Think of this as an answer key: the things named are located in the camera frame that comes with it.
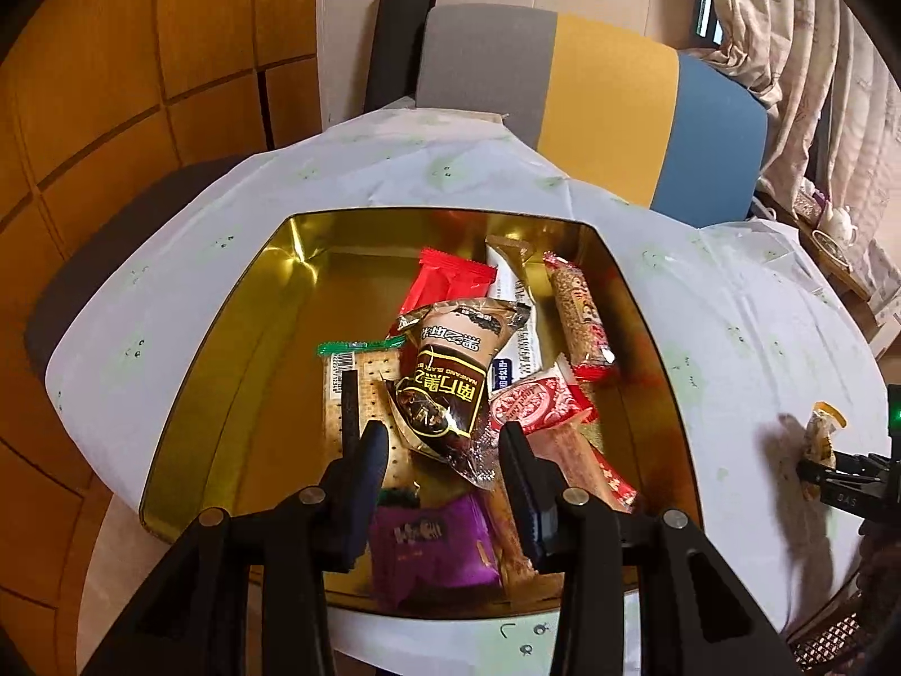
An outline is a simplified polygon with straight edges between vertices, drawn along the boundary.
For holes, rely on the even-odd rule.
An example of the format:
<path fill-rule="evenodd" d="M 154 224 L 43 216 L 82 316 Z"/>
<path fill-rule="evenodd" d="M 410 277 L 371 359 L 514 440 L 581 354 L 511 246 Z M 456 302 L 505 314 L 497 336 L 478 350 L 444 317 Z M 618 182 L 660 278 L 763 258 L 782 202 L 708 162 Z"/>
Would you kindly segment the small red candy packet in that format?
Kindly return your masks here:
<path fill-rule="evenodd" d="M 630 513 L 637 491 L 592 447 L 580 427 L 580 422 L 570 421 L 553 429 L 536 430 L 528 433 L 528 444 L 536 456 L 559 465 L 570 487 L 583 488 L 612 510 Z"/>

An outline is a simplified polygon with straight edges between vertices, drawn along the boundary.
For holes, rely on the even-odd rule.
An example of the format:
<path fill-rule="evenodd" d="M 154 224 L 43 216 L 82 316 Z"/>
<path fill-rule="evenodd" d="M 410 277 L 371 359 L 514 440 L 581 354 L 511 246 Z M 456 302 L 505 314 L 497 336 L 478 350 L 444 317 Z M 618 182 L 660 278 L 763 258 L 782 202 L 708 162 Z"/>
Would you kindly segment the orange zip seed bag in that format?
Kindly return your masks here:
<path fill-rule="evenodd" d="M 837 407 L 826 401 L 817 401 L 805 428 L 803 459 L 823 465 L 826 469 L 837 469 L 832 437 L 848 427 L 848 420 Z"/>

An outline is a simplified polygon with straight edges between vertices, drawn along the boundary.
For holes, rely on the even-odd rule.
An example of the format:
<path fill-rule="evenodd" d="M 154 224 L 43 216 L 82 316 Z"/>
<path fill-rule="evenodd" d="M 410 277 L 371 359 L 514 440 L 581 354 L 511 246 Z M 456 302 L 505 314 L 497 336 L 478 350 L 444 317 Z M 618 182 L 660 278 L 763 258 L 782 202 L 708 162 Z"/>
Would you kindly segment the brown dried meat packet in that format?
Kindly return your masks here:
<path fill-rule="evenodd" d="M 481 497 L 498 553 L 504 590 L 510 600 L 519 600 L 525 597 L 525 591 L 532 586 L 538 572 L 522 551 L 515 517 L 501 474 L 496 474 L 491 491 L 481 491 Z"/>

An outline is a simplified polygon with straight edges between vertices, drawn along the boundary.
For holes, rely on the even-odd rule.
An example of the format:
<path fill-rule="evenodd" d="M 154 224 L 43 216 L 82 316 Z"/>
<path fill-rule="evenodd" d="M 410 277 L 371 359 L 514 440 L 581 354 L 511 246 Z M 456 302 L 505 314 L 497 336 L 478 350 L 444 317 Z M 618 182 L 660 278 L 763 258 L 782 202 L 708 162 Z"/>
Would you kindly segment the purple snack packet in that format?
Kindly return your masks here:
<path fill-rule="evenodd" d="M 379 506 L 369 552 L 374 597 L 388 609 L 501 586 L 492 534 L 470 493 L 438 508 Z"/>

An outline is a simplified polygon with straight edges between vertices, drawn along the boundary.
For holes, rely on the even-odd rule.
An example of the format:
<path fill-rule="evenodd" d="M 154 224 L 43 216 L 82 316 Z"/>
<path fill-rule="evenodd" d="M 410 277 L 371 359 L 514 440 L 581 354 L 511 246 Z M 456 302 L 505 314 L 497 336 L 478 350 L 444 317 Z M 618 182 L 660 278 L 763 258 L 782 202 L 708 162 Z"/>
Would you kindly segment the brown chocolate bread packet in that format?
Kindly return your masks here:
<path fill-rule="evenodd" d="M 519 305 L 469 297 L 397 319 L 414 349 L 400 379 L 386 383 L 403 441 L 483 490 L 493 488 L 498 465 L 498 441 L 489 430 L 489 370 L 518 314 Z"/>

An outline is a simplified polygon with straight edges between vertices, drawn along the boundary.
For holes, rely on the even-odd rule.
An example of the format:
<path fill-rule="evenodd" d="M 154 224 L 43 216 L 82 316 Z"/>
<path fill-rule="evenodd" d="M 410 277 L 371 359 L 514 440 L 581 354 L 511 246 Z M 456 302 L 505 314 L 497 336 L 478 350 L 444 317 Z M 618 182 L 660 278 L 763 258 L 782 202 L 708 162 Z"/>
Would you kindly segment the green cracker packet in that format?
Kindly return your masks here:
<path fill-rule="evenodd" d="M 327 342 L 318 348 L 322 362 L 324 459 L 350 452 L 369 421 L 388 432 L 388 464 L 383 486 L 416 490 L 411 450 L 392 416 L 386 383 L 400 379 L 405 339 L 394 336 L 371 342 Z"/>

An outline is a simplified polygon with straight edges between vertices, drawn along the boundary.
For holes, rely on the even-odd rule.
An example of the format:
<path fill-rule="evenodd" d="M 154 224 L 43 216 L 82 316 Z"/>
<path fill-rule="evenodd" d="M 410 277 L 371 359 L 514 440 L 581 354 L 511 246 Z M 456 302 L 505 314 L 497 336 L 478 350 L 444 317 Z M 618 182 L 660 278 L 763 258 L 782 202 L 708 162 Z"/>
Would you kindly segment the white blue tube sachet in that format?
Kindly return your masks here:
<path fill-rule="evenodd" d="M 525 271 L 533 252 L 532 246 L 521 239 L 499 235 L 485 239 L 485 259 L 495 270 L 495 279 L 489 287 L 490 299 L 519 305 L 519 314 L 511 324 L 510 339 L 490 365 L 492 394 L 543 368 L 536 301 Z"/>

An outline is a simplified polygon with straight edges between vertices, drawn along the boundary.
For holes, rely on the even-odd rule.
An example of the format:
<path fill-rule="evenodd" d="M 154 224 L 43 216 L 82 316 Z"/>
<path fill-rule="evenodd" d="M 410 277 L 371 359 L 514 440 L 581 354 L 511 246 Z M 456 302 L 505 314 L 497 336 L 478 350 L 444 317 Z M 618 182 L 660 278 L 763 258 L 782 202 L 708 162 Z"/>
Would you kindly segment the chipmunk grain bar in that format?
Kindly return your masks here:
<path fill-rule="evenodd" d="M 542 261 L 574 375 L 585 381 L 609 379 L 615 355 L 581 267 L 553 252 L 545 252 Z"/>

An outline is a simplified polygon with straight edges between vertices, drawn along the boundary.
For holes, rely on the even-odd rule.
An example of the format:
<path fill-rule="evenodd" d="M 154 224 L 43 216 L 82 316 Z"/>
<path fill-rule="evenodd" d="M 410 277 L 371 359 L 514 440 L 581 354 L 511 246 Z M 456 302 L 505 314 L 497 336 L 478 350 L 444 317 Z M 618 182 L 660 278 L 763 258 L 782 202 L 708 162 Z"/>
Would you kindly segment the large red snack packet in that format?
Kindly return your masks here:
<path fill-rule="evenodd" d="M 425 247 L 418 255 L 416 279 L 406 291 L 397 316 L 435 302 L 486 297 L 495 279 L 496 270 L 490 265 Z"/>

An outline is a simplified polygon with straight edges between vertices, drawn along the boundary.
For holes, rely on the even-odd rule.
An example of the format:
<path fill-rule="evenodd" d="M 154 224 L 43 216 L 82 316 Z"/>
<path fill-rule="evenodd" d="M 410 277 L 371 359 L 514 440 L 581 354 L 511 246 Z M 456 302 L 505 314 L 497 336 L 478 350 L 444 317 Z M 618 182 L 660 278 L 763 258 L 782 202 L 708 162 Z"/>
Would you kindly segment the white red Rosekiss packet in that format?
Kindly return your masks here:
<path fill-rule="evenodd" d="M 563 354 L 545 370 L 495 392 L 489 403 L 489 429 L 496 433 L 507 423 L 518 423 L 530 435 L 568 423 L 592 423 L 596 418 L 596 406 L 582 391 Z"/>

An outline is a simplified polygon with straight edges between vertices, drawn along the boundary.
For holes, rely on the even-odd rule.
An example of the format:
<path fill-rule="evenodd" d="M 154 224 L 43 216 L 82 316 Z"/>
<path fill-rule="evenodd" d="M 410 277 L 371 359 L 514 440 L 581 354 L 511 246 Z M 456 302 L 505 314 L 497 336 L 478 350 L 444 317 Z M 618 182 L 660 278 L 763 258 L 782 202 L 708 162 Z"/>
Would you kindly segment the golden tin box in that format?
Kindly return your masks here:
<path fill-rule="evenodd" d="M 324 417 L 330 340 L 383 339 L 423 249 L 480 260 L 487 238 L 522 239 L 585 272 L 615 354 L 591 386 L 601 447 L 648 513 L 701 511 L 683 418 L 612 237 L 577 221 L 449 209 L 354 209 L 287 218 L 218 310 L 172 403 L 139 506 L 174 540 L 208 506 L 267 510 L 341 452 Z"/>

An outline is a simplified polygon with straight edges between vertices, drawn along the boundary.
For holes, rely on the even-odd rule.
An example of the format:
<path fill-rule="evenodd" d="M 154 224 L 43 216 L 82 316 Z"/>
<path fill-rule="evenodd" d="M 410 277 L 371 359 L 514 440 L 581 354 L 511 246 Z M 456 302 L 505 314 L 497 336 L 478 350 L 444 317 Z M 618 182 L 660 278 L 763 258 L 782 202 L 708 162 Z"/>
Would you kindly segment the pale blue smiley tablecloth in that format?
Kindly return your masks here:
<path fill-rule="evenodd" d="M 663 354 L 707 531 L 751 594 L 797 626 L 855 574 L 857 521 L 807 501 L 792 461 L 817 401 L 848 417 L 849 450 L 886 450 L 886 386 L 796 232 L 692 228 L 565 176 L 496 122 L 443 110 L 367 114 L 197 191 L 165 181 L 73 256 L 43 299 L 73 310 L 44 381 L 102 482 L 139 504 L 189 363 L 279 224 L 425 208 L 597 232 Z"/>

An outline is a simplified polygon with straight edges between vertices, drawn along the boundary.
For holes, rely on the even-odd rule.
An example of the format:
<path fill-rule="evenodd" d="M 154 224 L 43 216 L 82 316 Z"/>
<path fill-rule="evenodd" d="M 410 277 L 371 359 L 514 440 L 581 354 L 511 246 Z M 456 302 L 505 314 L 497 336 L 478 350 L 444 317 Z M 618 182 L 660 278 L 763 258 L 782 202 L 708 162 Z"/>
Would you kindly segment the wicker chair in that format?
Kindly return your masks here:
<path fill-rule="evenodd" d="M 854 594 L 792 638 L 802 674 L 871 674 L 866 663 L 899 632 L 899 598 Z"/>

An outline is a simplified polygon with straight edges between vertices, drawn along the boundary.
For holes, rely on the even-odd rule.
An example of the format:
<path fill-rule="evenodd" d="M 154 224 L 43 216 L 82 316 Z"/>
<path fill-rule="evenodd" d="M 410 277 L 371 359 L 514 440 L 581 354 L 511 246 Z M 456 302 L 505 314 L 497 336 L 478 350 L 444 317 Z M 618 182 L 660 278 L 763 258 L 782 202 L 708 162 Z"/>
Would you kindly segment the round tray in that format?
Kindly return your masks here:
<path fill-rule="evenodd" d="M 815 264 L 819 265 L 824 275 L 834 273 L 851 273 L 851 264 L 846 260 L 845 252 L 840 244 L 820 229 L 814 229 L 811 234 L 813 255 Z"/>

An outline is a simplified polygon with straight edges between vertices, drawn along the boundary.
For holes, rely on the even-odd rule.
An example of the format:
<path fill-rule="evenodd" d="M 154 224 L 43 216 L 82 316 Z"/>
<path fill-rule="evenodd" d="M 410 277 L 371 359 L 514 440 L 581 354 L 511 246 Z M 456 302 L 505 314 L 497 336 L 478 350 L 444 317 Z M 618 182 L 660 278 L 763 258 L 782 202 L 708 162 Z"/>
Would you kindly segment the white teapot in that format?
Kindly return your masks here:
<path fill-rule="evenodd" d="M 820 215 L 819 229 L 842 246 L 853 246 L 857 241 L 858 228 L 848 208 L 828 203 Z"/>

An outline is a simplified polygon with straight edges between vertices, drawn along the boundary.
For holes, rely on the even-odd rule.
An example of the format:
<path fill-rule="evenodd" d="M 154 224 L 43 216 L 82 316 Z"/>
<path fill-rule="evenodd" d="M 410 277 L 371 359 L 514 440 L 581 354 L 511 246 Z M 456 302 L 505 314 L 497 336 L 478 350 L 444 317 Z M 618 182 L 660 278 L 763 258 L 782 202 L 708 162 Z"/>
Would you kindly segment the tissue box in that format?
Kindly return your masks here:
<path fill-rule="evenodd" d="M 792 200 L 794 215 L 811 229 L 817 228 L 829 202 L 828 196 L 820 191 L 811 180 L 803 179 Z"/>

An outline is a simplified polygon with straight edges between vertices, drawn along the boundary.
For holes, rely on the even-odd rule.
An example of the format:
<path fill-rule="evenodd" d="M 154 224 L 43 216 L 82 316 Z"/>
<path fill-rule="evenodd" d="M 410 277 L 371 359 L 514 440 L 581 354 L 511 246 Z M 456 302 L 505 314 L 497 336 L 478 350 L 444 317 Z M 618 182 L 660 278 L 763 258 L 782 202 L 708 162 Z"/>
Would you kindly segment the wooden side table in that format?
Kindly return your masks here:
<path fill-rule="evenodd" d="M 862 328 L 875 359 L 881 360 L 886 357 L 892 346 L 898 344 L 898 314 L 884 314 L 881 319 L 878 319 L 877 313 L 871 307 L 873 294 L 867 290 L 864 282 L 857 275 L 854 275 L 849 269 L 843 269 L 828 252 L 815 244 L 813 229 L 806 226 L 803 221 L 794 220 L 788 211 L 785 211 L 771 195 L 765 194 L 765 192 L 755 192 L 755 206 L 758 204 L 771 212 L 777 221 L 788 224 L 797 230 L 800 245 L 813 258 L 817 269 L 823 273 L 835 293 L 840 296 L 843 304 L 851 312 L 852 318 L 858 323 L 858 327 Z"/>

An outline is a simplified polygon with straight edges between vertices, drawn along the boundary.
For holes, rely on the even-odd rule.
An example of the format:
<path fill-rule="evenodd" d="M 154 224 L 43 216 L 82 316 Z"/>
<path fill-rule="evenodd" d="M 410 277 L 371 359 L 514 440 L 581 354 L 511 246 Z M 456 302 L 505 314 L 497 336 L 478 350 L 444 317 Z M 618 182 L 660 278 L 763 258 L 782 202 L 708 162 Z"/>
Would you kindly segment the grey yellow blue chair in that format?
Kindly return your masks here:
<path fill-rule="evenodd" d="M 577 180 L 704 228 L 750 211 L 764 107 L 696 56 L 525 6 L 379 0 L 363 107 L 491 113 Z"/>

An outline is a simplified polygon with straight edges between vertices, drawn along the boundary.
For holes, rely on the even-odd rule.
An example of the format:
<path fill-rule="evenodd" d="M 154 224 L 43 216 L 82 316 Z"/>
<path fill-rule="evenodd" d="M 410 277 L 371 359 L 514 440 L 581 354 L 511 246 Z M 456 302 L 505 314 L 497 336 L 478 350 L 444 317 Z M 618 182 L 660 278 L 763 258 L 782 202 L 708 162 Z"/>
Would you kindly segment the floral curtains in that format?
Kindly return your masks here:
<path fill-rule="evenodd" d="M 899 87 L 843 0 L 713 0 L 724 41 L 706 61 L 768 114 L 757 186 L 794 206 L 829 124 L 824 193 L 858 230 L 849 252 L 872 291 L 899 281 Z"/>

